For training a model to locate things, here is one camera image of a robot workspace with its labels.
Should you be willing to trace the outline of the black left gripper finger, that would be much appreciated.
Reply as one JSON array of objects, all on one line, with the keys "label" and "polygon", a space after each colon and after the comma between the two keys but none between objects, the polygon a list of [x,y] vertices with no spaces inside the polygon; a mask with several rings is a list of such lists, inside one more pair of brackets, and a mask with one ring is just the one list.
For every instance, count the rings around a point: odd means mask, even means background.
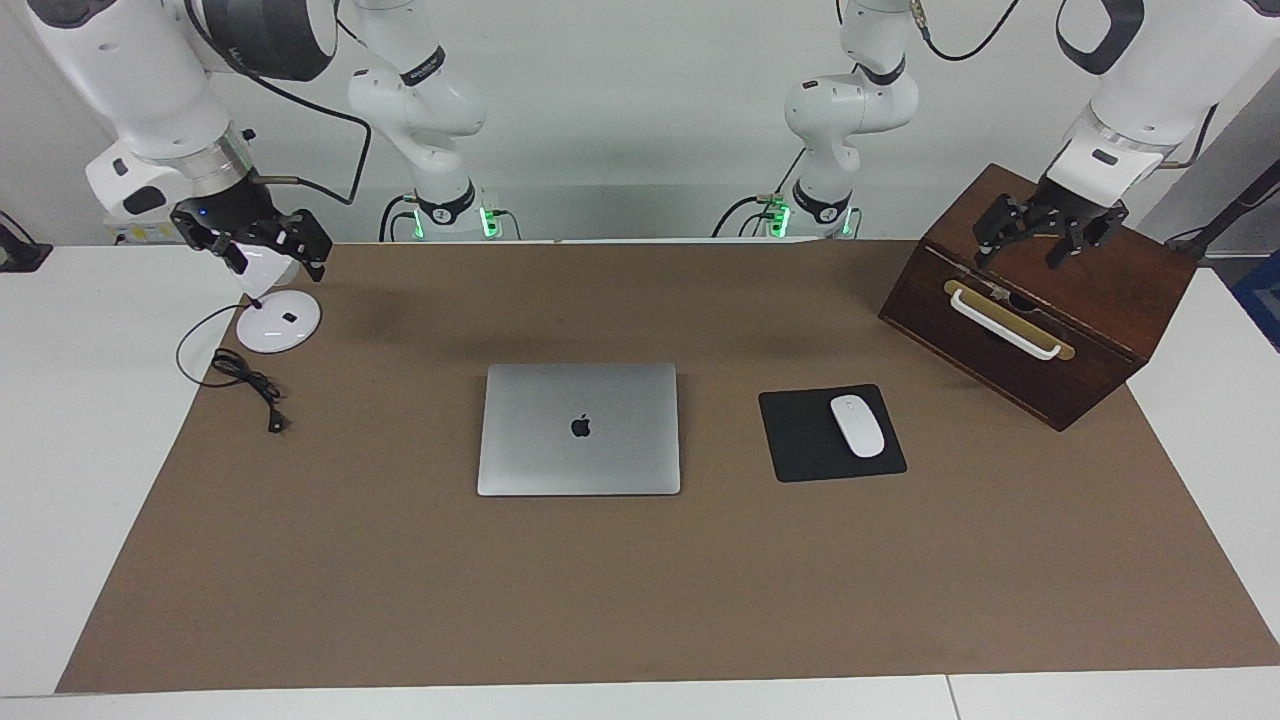
[{"label": "black left gripper finger", "polygon": [[975,222],[975,265],[986,269],[1005,245],[1007,232],[1016,229],[1016,200],[996,197]]},{"label": "black left gripper finger", "polygon": [[1050,229],[1055,232],[1057,241],[1044,256],[1046,266],[1059,269],[1069,258],[1075,258],[1088,247],[1106,243],[1128,215],[1128,208],[1110,208],[1087,220],[1065,215],[1051,220]]}]

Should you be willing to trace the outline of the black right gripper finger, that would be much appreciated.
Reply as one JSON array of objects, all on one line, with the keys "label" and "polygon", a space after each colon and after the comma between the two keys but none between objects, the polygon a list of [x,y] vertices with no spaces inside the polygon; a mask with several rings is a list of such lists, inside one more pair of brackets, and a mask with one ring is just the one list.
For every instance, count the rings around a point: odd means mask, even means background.
[{"label": "black right gripper finger", "polygon": [[333,241],[307,209],[280,215],[280,254],[296,260],[312,282],[325,275]]},{"label": "black right gripper finger", "polygon": [[241,247],[224,234],[211,232],[184,232],[184,241],[196,251],[207,251],[220,258],[227,268],[236,275],[243,275],[248,268],[248,260]]}]

